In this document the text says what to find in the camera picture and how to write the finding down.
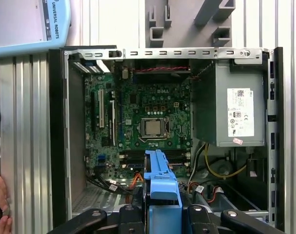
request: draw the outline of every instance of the sticker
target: sticker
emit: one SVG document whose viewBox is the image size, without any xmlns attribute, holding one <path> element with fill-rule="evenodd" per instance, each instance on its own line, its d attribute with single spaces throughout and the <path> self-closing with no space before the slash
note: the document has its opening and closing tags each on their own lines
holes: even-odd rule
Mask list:
<svg viewBox="0 0 296 234">
<path fill-rule="evenodd" d="M 118 186 L 115 186 L 114 184 L 112 184 L 112 185 L 109 187 L 109 189 L 112 190 L 112 191 L 114 191 L 114 192 L 117 190 L 117 188 L 118 188 Z"/>
<path fill-rule="evenodd" d="M 228 136 L 254 136 L 254 102 L 250 89 L 227 89 Z"/>
<path fill-rule="evenodd" d="M 243 140 L 240 140 L 238 138 L 234 138 L 233 139 L 233 142 L 236 143 L 236 144 L 238 144 L 238 145 L 242 145 L 243 144 Z"/>
<path fill-rule="evenodd" d="M 202 192 L 203 192 L 203 189 L 204 189 L 203 186 L 198 185 L 198 187 L 196 188 L 196 191 L 197 191 L 198 193 L 202 193 Z"/>
</svg>

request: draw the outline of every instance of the expansion slot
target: expansion slot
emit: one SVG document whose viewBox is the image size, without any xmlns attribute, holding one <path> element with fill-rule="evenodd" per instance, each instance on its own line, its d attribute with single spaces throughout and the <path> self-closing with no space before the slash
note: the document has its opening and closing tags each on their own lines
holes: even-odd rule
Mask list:
<svg viewBox="0 0 296 234">
<path fill-rule="evenodd" d="M 93 133 L 96 131 L 95 107 L 96 107 L 96 95 L 95 95 L 95 92 L 91 92 L 91 128 Z"/>
<path fill-rule="evenodd" d="M 104 90 L 98 90 L 98 101 L 99 101 L 99 127 L 105 127 L 105 112 L 104 112 Z"/>
<path fill-rule="evenodd" d="M 115 146 L 115 101 L 110 100 L 108 110 L 108 123 L 109 123 L 109 141 L 110 144 Z"/>
</svg>

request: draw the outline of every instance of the green motherboard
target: green motherboard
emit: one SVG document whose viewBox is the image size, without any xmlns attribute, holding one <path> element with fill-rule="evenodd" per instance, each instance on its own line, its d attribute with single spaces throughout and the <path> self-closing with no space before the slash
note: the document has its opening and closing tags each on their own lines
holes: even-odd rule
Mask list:
<svg viewBox="0 0 296 234">
<path fill-rule="evenodd" d="M 133 178 L 143 168 L 145 150 L 161 149 L 176 176 L 188 176 L 190 86 L 188 79 L 134 84 L 132 78 L 117 82 L 112 74 L 85 77 L 87 166 L 107 178 Z"/>
</svg>

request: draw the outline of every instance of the red cable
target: red cable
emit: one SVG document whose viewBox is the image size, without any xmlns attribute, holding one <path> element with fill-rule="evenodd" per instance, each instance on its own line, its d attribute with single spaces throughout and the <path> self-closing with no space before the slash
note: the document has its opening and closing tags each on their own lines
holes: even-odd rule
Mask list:
<svg viewBox="0 0 296 234">
<path fill-rule="evenodd" d="M 216 197 L 216 192 L 215 192 L 215 190 L 216 190 L 217 188 L 218 188 L 218 186 L 215 186 L 215 187 L 213 188 L 213 193 L 214 193 L 213 198 L 212 198 L 212 200 L 207 201 L 207 203 L 211 203 L 211 202 L 213 202 L 213 201 L 215 200 L 215 197 Z"/>
<path fill-rule="evenodd" d="M 183 69 L 189 69 L 189 67 L 155 67 L 155 68 L 148 68 L 143 70 L 134 70 L 134 72 L 151 72 L 151 71 L 157 71 L 157 70 L 183 70 Z"/>
</svg>

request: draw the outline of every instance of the power supply label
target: power supply label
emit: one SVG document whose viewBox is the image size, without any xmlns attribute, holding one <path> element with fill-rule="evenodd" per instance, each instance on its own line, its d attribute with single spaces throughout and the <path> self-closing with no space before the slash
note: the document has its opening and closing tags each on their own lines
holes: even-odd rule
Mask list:
<svg viewBox="0 0 296 234">
<path fill-rule="evenodd" d="M 250 89 L 227 89 L 228 136 L 254 136 L 254 102 Z"/>
</svg>

